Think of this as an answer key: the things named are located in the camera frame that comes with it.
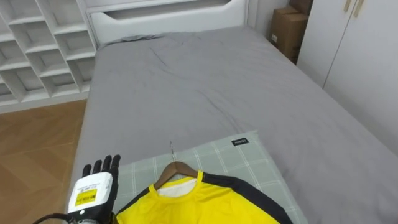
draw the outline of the shelf cubby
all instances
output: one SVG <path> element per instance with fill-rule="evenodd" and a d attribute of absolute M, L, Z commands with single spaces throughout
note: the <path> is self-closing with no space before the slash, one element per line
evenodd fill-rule
<path fill-rule="evenodd" d="M 55 35 L 87 30 L 76 0 L 38 0 L 37 3 Z"/>
<path fill-rule="evenodd" d="M 87 31 L 55 36 L 67 61 L 95 56 L 95 48 Z"/>
<path fill-rule="evenodd" d="M 40 78 L 70 72 L 68 65 L 63 60 L 58 49 L 26 55 L 32 65 L 33 70 Z"/>
<path fill-rule="evenodd" d="M 14 36 L 11 30 L 8 28 L 7 24 L 0 19 L 0 43 L 14 40 Z"/>
<path fill-rule="evenodd" d="M 71 73 L 65 73 L 52 77 L 44 77 L 42 81 L 50 86 L 51 96 L 63 96 L 79 93 L 79 87 L 76 85 Z"/>
<path fill-rule="evenodd" d="M 94 64 L 94 58 L 84 58 L 68 61 L 68 65 L 72 74 L 76 77 L 81 77 L 83 83 L 91 81 L 94 73 Z"/>
<path fill-rule="evenodd" d="M 10 28 L 24 53 L 41 52 L 58 48 L 45 22 L 19 24 L 10 26 Z"/>
<path fill-rule="evenodd" d="M 29 66 L 29 62 L 15 40 L 0 42 L 0 71 Z"/>
<path fill-rule="evenodd" d="M 95 52 L 77 0 L 0 0 L 0 113 L 86 97 Z"/>
<path fill-rule="evenodd" d="M 2 79 L 10 92 L 20 102 L 48 98 L 43 83 L 37 78 L 33 69 L 18 68 L 1 72 Z"/>
<path fill-rule="evenodd" d="M 33 0 L 2 0 L 0 13 L 8 25 L 44 21 L 44 16 Z"/>
<path fill-rule="evenodd" d="M 0 106 L 18 103 L 18 100 L 15 99 L 10 89 L 8 89 L 7 85 L 2 81 L 0 77 Z"/>

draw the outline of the green checkered blanket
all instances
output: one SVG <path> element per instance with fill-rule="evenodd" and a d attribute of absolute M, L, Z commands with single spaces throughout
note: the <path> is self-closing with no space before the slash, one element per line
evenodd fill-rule
<path fill-rule="evenodd" d="M 249 143 L 233 146 L 231 141 L 246 138 Z M 238 177 L 255 186 L 284 207 L 293 223 L 308 223 L 290 193 L 274 161 L 262 146 L 257 132 L 237 134 L 209 142 L 173 155 L 144 159 L 119 168 L 119 191 L 114 212 L 129 203 L 144 188 L 159 178 L 167 164 L 173 161 L 187 163 L 193 169 Z"/>

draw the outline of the black glove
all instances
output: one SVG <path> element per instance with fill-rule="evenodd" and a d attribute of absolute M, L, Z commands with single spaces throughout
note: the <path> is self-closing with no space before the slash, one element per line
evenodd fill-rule
<path fill-rule="evenodd" d="M 114 201 L 116 200 L 116 195 L 118 194 L 118 177 L 119 177 L 119 161 L 120 155 L 116 155 L 113 157 L 106 156 L 104 159 L 104 164 L 101 170 L 102 161 L 97 160 L 94 164 L 93 173 L 96 174 L 99 172 L 109 172 L 112 174 L 112 186 L 108 201 L 102 205 L 97 205 L 95 207 L 85 209 L 84 213 L 80 213 L 79 211 L 73 212 L 71 215 L 75 218 L 76 221 L 80 220 L 95 220 L 99 224 L 113 224 L 115 220 L 114 213 L 112 212 Z M 83 168 L 83 176 L 86 177 L 90 175 L 91 165 L 87 164 Z"/>

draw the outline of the yellow label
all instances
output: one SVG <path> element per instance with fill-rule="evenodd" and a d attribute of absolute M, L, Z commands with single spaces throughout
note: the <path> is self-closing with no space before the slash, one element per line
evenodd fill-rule
<path fill-rule="evenodd" d="M 97 189 L 87 190 L 85 192 L 79 193 L 76 198 L 75 206 L 83 205 L 88 202 L 94 202 L 96 194 Z"/>

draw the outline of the robotic hand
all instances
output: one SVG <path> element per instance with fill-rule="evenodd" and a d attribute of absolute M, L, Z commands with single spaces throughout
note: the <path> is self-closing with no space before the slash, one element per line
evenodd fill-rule
<path fill-rule="evenodd" d="M 75 183 L 69 204 L 68 214 L 54 213 L 46 215 L 34 224 L 49 218 L 58 218 L 68 223 L 79 224 L 117 224 L 112 212 L 114 201 L 118 193 L 120 155 L 106 156 L 102 161 L 97 160 L 91 172 L 91 165 L 83 168 L 83 176 Z"/>

